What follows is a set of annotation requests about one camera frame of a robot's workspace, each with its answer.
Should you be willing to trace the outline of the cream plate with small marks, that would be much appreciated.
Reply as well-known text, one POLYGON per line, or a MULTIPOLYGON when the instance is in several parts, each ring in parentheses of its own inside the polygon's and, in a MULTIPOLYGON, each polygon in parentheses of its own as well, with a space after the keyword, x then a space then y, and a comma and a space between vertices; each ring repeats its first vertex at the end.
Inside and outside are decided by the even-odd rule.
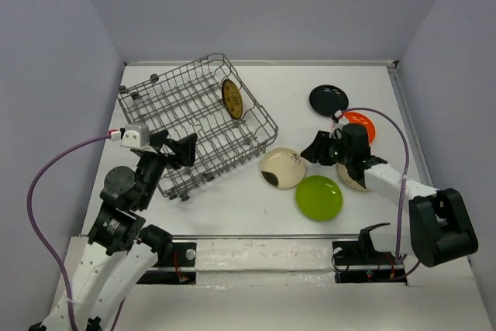
POLYGON ((337 164, 336 169, 337 169, 337 174, 338 174, 339 178, 347 186, 349 186, 350 188, 352 188, 353 190, 356 190, 356 191, 368 191, 367 188, 363 187, 357 181, 354 181, 350 177, 350 175, 348 174, 348 170, 346 169, 346 167, 343 164, 337 164))

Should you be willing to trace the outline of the cream plate with black blossoms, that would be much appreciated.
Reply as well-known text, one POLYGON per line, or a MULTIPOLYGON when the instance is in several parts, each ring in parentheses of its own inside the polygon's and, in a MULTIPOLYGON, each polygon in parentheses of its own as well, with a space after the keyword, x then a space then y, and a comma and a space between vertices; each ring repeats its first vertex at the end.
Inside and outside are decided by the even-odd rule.
POLYGON ((260 160, 260 173, 270 185, 288 189, 297 186, 306 175, 306 164, 300 155, 287 147, 270 150, 260 160))

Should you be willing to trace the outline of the orange plate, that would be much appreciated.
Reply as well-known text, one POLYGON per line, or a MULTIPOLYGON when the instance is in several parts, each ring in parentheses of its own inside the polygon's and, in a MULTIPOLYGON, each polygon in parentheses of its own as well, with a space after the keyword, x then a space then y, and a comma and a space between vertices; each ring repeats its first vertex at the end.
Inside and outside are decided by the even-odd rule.
POLYGON ((367 130, 368 143, 372 144, 376 137, 376 128, 374 123, 364 114, 360 112, 350 111, 343 114, 346 119, 352 124, 360 124, 367 130))

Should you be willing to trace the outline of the lime green plate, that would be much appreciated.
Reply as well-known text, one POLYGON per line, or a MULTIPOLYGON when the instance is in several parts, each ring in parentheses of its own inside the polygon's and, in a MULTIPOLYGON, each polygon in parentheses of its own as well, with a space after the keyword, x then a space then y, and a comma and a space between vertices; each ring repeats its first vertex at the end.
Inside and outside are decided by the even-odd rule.
POLYGON ((332 179, 313 175, 300 182, 295 191, 299 211, 308 219, 325 222, 334 219, 343 207, 343 193, 332 179))

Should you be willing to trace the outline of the yellow brown patterned plate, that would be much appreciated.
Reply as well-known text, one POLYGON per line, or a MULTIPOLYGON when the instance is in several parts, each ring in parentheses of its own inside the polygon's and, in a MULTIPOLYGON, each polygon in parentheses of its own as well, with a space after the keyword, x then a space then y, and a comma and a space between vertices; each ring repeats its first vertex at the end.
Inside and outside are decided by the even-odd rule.
POLYGON ((222 102, 232 119, 240 120, 243 116, 243 98, 236 84, 230 79, 222 82, 222 102))

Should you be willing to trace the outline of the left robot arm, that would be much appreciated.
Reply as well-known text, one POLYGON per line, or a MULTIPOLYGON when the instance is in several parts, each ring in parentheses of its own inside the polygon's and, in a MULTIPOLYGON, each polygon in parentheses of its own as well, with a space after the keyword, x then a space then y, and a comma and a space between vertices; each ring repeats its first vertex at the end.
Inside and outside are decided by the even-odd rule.
POLYGON ((166 130, 126 125, 79 143, 50 160, 34 177, 26 210, 34 233, 60 268, 65 291, 31 330, 114 330, 131 289, 154 265, 169 261, 173 237, 139 215, 147 209, 164 170, 195 163, 197 135, 172 140, 166 130), (41 176, 55 163, 89 144, 111 140, 139 158, 136 167, 118 166, 104 178, 101 208, 86 236, 83 254, 69 275, 63 260, 41 232, 33 214, 33 194, 41 176))

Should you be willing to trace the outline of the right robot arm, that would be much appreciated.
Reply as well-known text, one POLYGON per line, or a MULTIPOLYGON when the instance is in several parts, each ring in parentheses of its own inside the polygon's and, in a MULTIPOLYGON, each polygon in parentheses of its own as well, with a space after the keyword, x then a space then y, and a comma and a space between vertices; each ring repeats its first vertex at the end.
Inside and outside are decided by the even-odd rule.
POLYGON ((436 189, 412 180, 373 155, 364 126, 346 124, 331 133, 319 131, 301 157, 312 164, 343 165, 352 180, 397 202, 407 214, 407 233, 388 229, 384 223, 360 231, 356 252, 362 261, 373 263, 386 251, 398 251, 435 267, 478 251, 462 195, 453 188, 436 189))

